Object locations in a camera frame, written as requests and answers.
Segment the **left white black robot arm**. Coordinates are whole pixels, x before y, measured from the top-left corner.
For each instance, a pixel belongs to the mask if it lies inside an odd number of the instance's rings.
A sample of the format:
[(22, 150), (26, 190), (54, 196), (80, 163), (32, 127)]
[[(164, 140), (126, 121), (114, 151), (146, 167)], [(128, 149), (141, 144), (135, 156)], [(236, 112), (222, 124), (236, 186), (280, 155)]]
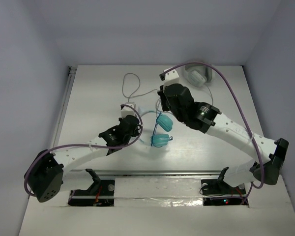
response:
[(41, 151), (24, 175), (25, 190), (40, 203), (61, 191), (63, 178), (75, 168), (99, 157), (108, 156), (134, 144), (140, 137), (143, 122), (127, 115), (86, 144), (71, 144)]

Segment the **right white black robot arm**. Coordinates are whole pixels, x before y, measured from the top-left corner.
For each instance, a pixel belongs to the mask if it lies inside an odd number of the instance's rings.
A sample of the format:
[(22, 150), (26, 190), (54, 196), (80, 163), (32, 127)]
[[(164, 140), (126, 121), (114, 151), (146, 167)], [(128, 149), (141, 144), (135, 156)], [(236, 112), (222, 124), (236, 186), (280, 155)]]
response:
[(170, 111), (174, 117), (187, 127), (216, 137), (243, 151), (251, 161), (236, 167), (225, 167), (217, 180), (222, 193), (229, 193), (235, 187), (259, 181), (275, 185), (285, 161), (288, 141), (280, 138), (272, 140), (237, 124), (218, 108), (196, 102), (190, 90), (180, 83), (162, 85), (158, 91), (163, 111)]

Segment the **teal cat ear headphones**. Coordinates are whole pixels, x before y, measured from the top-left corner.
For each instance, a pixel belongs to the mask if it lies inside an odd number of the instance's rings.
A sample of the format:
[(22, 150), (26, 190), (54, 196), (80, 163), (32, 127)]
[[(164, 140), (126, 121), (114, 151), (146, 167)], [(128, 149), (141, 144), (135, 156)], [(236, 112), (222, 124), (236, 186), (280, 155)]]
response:
[(150, 140), (146, 142), (139, 138), (139, 141), (150, 147), (162, 148), (166, 146), (168, 142), (173, 140), (173, 137), (169, 134), (169, 132), (172, 130), (174, 123), (172, 119), (165, 114), (165, 112), (161, 112), (159, 110), (144, 110), (139, 107), (139, 115), (141, 117), (150, 113), (156, 114), (155, 124)]

